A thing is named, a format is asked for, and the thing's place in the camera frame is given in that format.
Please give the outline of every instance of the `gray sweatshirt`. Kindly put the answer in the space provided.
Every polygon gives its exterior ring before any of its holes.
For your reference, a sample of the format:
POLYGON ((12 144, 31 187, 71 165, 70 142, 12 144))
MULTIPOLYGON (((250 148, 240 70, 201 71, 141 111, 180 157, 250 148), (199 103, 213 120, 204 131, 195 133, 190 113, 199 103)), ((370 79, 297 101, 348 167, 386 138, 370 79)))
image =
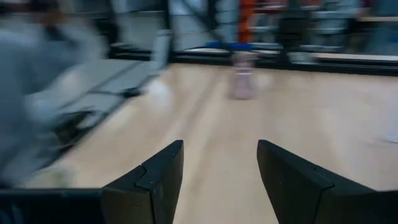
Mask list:
POLYGON ((0 29, 0 180, 18 184, 59 149, 49 128, 34 123, 25 96, 46 88, 79 60, 79 46, 0 29))

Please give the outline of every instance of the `wooden floor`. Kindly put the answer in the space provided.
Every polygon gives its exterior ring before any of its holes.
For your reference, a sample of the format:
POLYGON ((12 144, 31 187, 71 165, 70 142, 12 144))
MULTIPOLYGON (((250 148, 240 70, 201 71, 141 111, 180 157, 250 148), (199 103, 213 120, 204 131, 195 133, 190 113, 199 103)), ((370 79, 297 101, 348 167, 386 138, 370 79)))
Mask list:
POLYGON ((256 99, 237 101, 228 98, 232 74, 172 65, 56 166, 74 172, 74 187, 102 187, 183 139, 176 224, 277 223, 258 139, 368 187, 398 189, 398 144, 381 139, 398 78, 256 69, 256 99))

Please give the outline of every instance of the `person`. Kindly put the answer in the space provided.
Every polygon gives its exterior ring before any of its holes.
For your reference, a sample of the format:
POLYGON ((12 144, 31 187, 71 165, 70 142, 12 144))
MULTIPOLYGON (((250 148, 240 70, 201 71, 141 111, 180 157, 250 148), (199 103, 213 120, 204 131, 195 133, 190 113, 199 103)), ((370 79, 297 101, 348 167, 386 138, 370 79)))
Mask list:
POLYGON ((360 0, 325 0, 321 10, 314 12, 317 22, 316 45, 329 45, 334 50, 345 50, 347 30, 358 16, 360 0))
POLYGON ((35 35, 0 29, 2 188, 24 185, 58 157, 57 137, 35 121, 26 96, 43 90, 76 64, 79 52, 78 44, 61 28, 65 18, 55 0, 31 0, 27 8, 37 25, 35 35))

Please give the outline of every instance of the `orange pole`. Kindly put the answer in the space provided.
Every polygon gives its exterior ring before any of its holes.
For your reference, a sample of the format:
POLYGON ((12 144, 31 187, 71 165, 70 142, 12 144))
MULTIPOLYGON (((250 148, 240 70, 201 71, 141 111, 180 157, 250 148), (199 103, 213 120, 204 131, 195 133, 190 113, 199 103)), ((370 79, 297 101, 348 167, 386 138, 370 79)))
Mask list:
POLYGON ((240 2, 240 15, 241 19, 238 23, 239 43, 252 42, 250 27, 250 18, 254 14, 254 5, 256 0, 241 0, 240 2))

